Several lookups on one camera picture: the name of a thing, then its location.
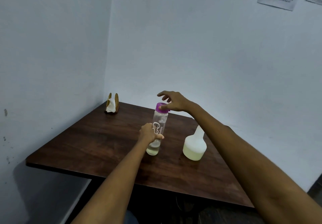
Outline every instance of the white napkin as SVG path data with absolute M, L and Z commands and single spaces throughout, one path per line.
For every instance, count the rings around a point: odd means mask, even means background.
M 110 103 L 109 105 L 106 107 L 106 112 L 112 112 L 114 113 L 116 111 L 116 107 L 115 107 L 115 99 L 110 98 L 109 99 Z

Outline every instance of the floor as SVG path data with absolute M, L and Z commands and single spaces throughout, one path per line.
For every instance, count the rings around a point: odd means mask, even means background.
M 92 180 L 66 224 L 70 224 L 104 179 Z M 322 206 L 322 175 L 308 194 Z M 128 209 L 140 224 L 260 224 L 253 208 L 136 185 Z

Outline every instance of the water bottle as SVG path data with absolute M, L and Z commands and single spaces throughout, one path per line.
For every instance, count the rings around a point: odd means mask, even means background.
M 166 103 L 157 103 L 153 120 L 152 120 L 152 125 L 153 125 L 153 130 L 156 134 L 163 134 L 164 133 L 164 127 L 166 125 L 166 121 L 168 118 L 168 112 L 170 111 L 169 109 L 166 110 L 161 110 L 159 109 L 159 106 L 166 105 Z M 161 140 L 156 139 L 154 142 L 151 142 L 149 146 L 147 147 L 147 153 L 149 155 L 157 155 L 159 152 Z

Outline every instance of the right hand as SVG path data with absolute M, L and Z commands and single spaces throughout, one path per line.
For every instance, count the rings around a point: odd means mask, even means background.
M 167 102 L 169 103 L 167 105 L 160 106 L 160 109 L 188 112 L 190 105 L 192 104 L 192 102 L 182 96 L 180 92 L 163 91 L 160 92 L 157 96 L 163 96 L 162 100 L 164 101 L 167 99 Z

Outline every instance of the dark brown tabletop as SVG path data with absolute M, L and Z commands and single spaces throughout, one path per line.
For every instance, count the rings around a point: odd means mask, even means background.
M 141 126 L 152 122 L 154 110 L 120 103 L 119 112 L 110 115 L 104 113 L 105 104 L 28 156 L 26 164 L 87 178 L 107 177 L 132 149 Z M 253 207 L 206 135 L 207 150 L 200 161 L 184 156 L 184 139 L 197 126 L 192 118 L 169 113 L 159 153 L 145 153 L 135 183 Z

